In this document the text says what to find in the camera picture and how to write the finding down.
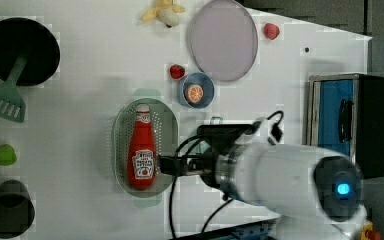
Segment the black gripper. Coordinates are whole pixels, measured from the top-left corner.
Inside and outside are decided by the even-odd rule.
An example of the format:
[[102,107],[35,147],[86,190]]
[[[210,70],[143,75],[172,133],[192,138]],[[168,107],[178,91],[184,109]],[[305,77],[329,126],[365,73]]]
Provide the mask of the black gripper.
[[[201,125],[196,135],[185,140],[172,156],[158,156],[160,172],[174,177],[199,175],[206,185],[219,187],[222,163],[228,162],[237,147],[236,140],[251,133],[251,124]],[[208,144],[203,153],[179,155],[184,146],[193,149],[194,143],[202,142]]]

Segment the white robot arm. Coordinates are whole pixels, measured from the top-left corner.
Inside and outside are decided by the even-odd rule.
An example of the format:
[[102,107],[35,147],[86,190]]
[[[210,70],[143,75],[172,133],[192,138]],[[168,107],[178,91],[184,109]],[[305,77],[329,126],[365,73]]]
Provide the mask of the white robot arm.
[[198,175],[225,196],[281,216],[276,240],[353,240],[366,221],[363,176],[348,156],[281,144],[267,120],[201,125],[177,150],[158,157],[161,173]]

